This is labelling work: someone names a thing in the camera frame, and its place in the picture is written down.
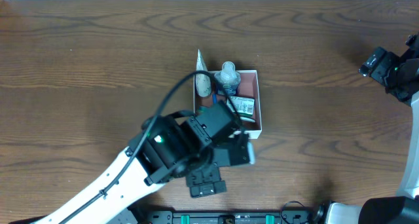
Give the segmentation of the green white toothbrush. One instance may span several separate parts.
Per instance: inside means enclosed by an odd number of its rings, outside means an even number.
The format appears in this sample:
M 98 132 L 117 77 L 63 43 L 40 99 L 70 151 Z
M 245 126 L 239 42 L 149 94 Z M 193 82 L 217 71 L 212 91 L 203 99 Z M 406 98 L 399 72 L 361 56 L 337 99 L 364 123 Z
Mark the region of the green white toothbrush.
M 202 114 L 204 111 L 206 111 L 207 109 L 208 109 L 207 107 L 200 106 L 200 107 L 196 110 L 196 113 L 197 113 L 198 115 L 200 115 L 200 114 Z M 255 120 L 255 119 L 253 119 L 253 118 L 251 118 L 251 117 L 241 116 L 240 118 L 241 118 L 243 121 L 246 121 L 246 122 L 256 122 L 256 120 Z

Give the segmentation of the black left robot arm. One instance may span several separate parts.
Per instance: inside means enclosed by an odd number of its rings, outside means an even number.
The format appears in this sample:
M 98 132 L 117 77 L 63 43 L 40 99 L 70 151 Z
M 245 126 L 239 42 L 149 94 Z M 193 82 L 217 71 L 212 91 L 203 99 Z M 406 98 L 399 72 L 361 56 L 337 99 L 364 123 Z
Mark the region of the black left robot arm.
M 108 223 L 134 202 L 184 177 L 193 198 L 226 191 L 219 169 L 252 164 L 253 148 L 225 102 L 196 115 L 150 118 L 94 182 L 55 212 L 25 223 Z

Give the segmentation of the white shampoo tube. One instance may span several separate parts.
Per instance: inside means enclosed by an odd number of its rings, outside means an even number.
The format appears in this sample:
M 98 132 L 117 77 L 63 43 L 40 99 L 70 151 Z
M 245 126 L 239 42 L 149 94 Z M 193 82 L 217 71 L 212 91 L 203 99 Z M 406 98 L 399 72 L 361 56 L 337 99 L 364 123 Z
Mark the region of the white shampoo tube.
M 198 54 L 197 54 L 196 70 L 205 71 L 205 72 L 208 71 L 200 50 L 198 50 Z M 200 97 L 202 98 L 208 97 L 212 91 L 210 78 L 207 75 L 203 75 L 203 74 L 195 75 L 195 87 L 196 87 L 196 92 Z

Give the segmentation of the white box pink interior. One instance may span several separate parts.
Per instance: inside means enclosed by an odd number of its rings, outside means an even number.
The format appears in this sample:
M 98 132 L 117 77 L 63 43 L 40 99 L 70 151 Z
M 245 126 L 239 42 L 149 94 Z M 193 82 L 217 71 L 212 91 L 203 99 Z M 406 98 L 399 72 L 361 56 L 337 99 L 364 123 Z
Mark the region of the white box pink interior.
M 255 122 L 244 121 L 246 133 L 249 134 L 251 140 L 256 140 L 262 132 L 262 118 L 261 118 L 261 101 L 259 95 L 259 82 L 257 70 L 238 70 L 241 76 L 241 83 L 238 86 L 238 96 L 245 98 L 253 98 L 255 100 L 254 112 L 252 119 Z M 196 113 L 200 106 L 209 107 L 213 105 L 212 96 L 201 98 L 196 91 L 195 79 L 192 84 L 193 89 L 193 110 Z

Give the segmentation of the green white soap box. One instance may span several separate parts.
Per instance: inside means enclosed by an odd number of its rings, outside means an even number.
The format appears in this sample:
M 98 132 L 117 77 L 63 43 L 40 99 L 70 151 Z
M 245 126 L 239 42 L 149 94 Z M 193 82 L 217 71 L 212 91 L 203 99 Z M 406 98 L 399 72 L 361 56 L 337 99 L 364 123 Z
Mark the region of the green white soap box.
M 231 96 L 230 101 L 226 101 L 227 106 L 234 113 L 236 109 L 237 112 L 246 117 L 252 117 L 254 113 L 255 100 L 253 98 L 244 98 L 239 96 Z

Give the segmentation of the blue disposable razor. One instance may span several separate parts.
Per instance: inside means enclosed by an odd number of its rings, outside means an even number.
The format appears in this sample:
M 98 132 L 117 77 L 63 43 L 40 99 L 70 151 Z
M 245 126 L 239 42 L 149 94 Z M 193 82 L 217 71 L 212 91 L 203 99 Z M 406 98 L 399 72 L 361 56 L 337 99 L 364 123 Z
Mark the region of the blue disposable razor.
M 216 104 L 217 103 L 217 95 L 216 95 L 216 93 L 213 93 L 212 94 L 212 100 L 213 100 L 213 104 Z

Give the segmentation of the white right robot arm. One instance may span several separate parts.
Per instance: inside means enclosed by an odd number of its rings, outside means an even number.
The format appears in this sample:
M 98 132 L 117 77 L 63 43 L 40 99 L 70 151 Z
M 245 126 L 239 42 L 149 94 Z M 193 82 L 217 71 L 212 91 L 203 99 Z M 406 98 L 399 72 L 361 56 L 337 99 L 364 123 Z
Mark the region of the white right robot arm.
M 394 196 L 371 198 L 362 206 L 329 201 L 311 214 L 310 223 L 418 224 L 418 34 L 409 35 L 400 56 L 382 47 L 359 68 L 412 110 L 412 130 L 403 177 Z

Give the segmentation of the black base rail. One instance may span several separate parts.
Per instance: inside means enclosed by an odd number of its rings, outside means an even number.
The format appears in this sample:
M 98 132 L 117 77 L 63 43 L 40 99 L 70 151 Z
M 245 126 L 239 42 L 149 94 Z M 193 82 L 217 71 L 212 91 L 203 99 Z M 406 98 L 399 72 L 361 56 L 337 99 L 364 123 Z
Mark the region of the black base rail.
M 329 203 L 315 208 L 297 201 L 285 203 L 279 210 L 254 211 L 175 211 L 129 208 L 138 223 L 148 224 L 308 224 L 325 223 Z

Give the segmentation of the clear bottle white cap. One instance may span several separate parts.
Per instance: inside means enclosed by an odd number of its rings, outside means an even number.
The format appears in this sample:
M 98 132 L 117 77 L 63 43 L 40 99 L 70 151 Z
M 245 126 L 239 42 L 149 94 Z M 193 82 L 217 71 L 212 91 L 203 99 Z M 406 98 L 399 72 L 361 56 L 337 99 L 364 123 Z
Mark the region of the clear bottle white cap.
M 228 95 L 236 95 L 241 83 L 241 76 L 236 71 L 233 62 L 224 62 L 221 70 L 216 72 L 214 77 L 220 82 Z

